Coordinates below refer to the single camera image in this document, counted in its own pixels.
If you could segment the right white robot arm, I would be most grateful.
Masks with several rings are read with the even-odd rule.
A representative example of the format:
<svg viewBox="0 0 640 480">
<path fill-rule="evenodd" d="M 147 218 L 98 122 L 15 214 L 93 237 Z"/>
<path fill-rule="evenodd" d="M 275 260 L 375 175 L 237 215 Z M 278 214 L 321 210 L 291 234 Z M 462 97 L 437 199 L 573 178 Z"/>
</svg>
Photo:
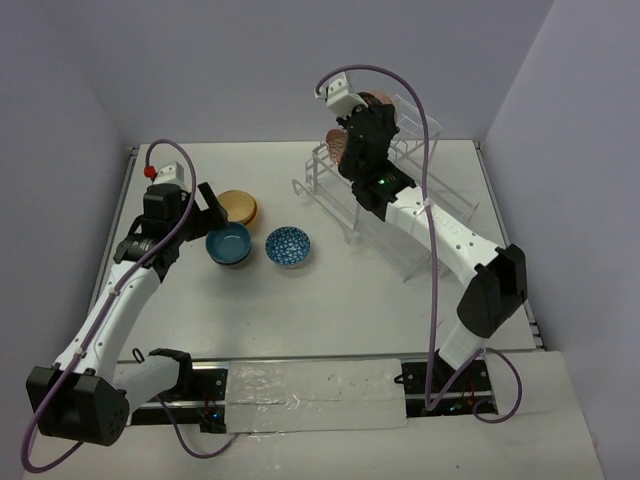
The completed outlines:
<svg viewBox="0 0 640 480">
<path fill-rule="evenodd" d="M 469 378 L 465 361 L 526 301 L 526 257 L 515 245 L 485 239 L 423 196 L 412 177 L 388 158 L 398 131 L 391 104 L 359 103 L 338 117 L 343 144 L 339 173 L 357 202 L 378 219 L 409 234 L 448 267 L 464 288 L 458 321 L 437 350 L 434 378 L 446 391 Z"/>
</svg>

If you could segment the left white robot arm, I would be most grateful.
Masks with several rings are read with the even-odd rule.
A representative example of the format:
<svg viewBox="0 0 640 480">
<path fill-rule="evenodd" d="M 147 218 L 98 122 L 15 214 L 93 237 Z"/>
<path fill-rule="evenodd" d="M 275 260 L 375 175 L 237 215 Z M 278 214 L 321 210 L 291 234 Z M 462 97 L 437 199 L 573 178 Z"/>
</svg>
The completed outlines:
<svg viewBox="0 0 640 480">
<path fill-rule="evenodd" d="M 108 281 L 75 339 L 50 367 L 36 367 L 26 380 L 36 425 L 45 436 L 110 446 L 128 416 L 155 396 L 180 399 L 195 386 L 189 353 L 156 348 L 128 374 L 116 367 L 129 334 L 158 290 L 180 247 L 225 224 L 208 183 L 193 193 L 172 184 L 147 188 L 143 212 L 117 245 Z"/>
</svg>

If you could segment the solid blue bowl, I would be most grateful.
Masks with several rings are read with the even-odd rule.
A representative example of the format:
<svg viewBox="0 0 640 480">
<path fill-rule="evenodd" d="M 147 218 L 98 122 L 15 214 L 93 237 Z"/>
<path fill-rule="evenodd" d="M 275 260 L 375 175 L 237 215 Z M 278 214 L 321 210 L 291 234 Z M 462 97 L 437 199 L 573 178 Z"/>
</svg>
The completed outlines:
<svg viewBox="0 0 640 480">
<path fill-rule="evenodd" d="M 222 258 L 234 262 L 251 251 L 251 234 L 242 223 L 230 222 L 225 228 L 206 235 L 205 249 L 211 259 Z"/>
</svg>

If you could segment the orange white patterned bowl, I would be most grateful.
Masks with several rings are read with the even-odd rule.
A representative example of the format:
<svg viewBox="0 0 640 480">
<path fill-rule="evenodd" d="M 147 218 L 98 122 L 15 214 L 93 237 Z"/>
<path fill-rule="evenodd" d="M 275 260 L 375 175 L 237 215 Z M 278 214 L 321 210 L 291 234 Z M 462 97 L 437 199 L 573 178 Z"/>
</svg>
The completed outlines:
<svg viewBox="0 0 640 480">
<path fill-rule="evenodd" d="M 330 159 L 336 165 L 339 165 L 342 161 L 347 139 L 347 133 L 342 129 L 331 129 L 325 136 L 325 143 Z"/>
</svg>

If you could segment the blue triangle patterned bowl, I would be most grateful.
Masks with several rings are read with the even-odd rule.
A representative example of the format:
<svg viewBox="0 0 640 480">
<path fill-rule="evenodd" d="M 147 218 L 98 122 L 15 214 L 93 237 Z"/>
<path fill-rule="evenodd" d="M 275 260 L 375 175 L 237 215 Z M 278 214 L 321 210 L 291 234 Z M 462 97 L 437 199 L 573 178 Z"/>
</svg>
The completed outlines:
<svg viewBox="0 0 640 480">
<path fill-rule="evenodd" d="M 265 252 L 278 266 L 298 267 L 311 253 L 311 240 L 307 233 L 298 227 L 282 226 L 267 236 Z"/>
</svg>

